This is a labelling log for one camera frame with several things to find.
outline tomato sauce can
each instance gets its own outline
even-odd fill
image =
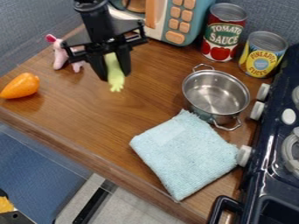
[[[210,60],[231,60],[236,52],[246,20],[247,14],[239,5],[214,4],[210,8],[201,52]]]
[[[275,33],[252,32],[240,57],[239,67],[255,78],[270,77],[282,61],[288,46],[288,42]]]

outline stainless steel pot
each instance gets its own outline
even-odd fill
[[[197,71],[199,67],[212,70]],[[238,115],[250,102],[248,88],[240,80],[205,64],[195,66],[184,79],[183,93],[190,111],[222,130],[238,129]],[[232,122],[237,122],[232,128],[222,126]]]

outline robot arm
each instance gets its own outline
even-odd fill
[[[128,76],[131,72],[130,51],[134,46],[148,42],[143,21],[112,17],[108,0],[75,0],[73,7],[80,13],[86,29],[61,44],[66,49],[69,62],[85,60],[102,81],[107,81],[108,68],[104,55],[115,53],[123,73]],[[139,30],[139,33],[125,35],[134,30]],[[84,50],[72,52],[71,47],[74,46],[84,46]]]

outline cable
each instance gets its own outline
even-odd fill
[[[113,2],[113,0],[109,0],[109,3],[110,3],[114,8],[116,8],[117,10],[119,10],[119,11],[125,11],[125,10],[129,7],[129,5],[131,4],[131,0],[128,0],[127,3],[126,3],[126,5],[125,5],[124,7],[122,7],[122,8],[118,7],[118,6]]]

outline blue dish towel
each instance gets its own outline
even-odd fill
[[[237,164],[238,149],[186,110],[135,136],[130,146],[176,201],[195,193]]]

